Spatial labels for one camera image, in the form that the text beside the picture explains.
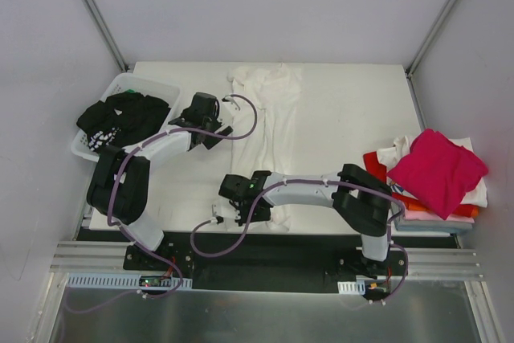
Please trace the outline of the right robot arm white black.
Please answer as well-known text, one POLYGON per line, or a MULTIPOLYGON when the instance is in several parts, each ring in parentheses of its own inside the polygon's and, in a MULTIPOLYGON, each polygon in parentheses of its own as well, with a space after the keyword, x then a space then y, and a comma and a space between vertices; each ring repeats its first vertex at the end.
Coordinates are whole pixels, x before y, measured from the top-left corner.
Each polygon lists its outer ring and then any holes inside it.
POLYGON ((242 227, 265 222, 278 206, 321 206, 335 210, 361 236, 361 255, 345 262, 358 275, 387 276, 390 265, 390 211, 393 194, 358 165, 319 176, 293 176, 257 170, 250 178, 228 174, 222 180, 212 215, 218 223, 242 227))

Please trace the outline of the white floral print t-shirt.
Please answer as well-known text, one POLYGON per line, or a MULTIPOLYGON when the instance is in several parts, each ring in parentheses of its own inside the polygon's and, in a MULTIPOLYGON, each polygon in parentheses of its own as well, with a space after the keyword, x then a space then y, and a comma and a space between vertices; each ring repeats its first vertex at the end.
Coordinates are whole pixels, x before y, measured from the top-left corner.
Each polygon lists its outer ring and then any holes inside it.
POLYGON ((249 129, 247 138, 232 143, 230 171, 249 178, 257 170, 292 173, 296 112, 302 92, 302 69, 284 63, 273 67, 240 66, 227 75, 232 92, 248 98, 234 112, 234 135, 249 129))

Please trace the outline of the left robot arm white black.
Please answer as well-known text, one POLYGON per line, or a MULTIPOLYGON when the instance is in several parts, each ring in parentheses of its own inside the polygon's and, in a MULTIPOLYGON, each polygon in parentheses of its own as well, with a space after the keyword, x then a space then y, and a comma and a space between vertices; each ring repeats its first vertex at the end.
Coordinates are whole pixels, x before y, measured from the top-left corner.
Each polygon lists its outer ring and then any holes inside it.
POLYGON ((164 231, 145 212, 150 174, 169 159, 199 145, 211 149, 220 142, 207 136, 232 133, 231 121, 222 117, 222 105, 213 95, 194 94, 191 105, 158 134, 140 144, 122 149, 106 146, 96 163, 86 201, 108 219, 108 224, 126 231, 144 246, 142 260, 154 270, 169 263, 170 251, 162 245, 164 231))

